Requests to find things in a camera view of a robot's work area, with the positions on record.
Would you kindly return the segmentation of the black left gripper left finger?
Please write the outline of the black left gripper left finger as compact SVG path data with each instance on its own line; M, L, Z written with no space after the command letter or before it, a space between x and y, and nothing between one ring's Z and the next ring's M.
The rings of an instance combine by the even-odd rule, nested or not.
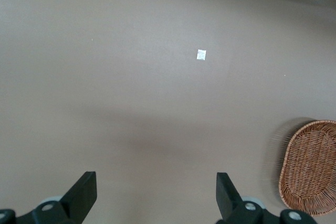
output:
M85 172L58 200L42 202L22 216L12 209L2 209L1 223L83 223L96 200L96 172Z

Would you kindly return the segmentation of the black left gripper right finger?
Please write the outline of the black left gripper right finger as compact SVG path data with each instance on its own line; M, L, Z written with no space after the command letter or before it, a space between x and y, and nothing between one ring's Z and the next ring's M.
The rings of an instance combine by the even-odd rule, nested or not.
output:
M310 215L300 210L285 209L279 216L273 215L258 198L241 197L227 173L216 175L216 202L222 216L217 223L316 223Z

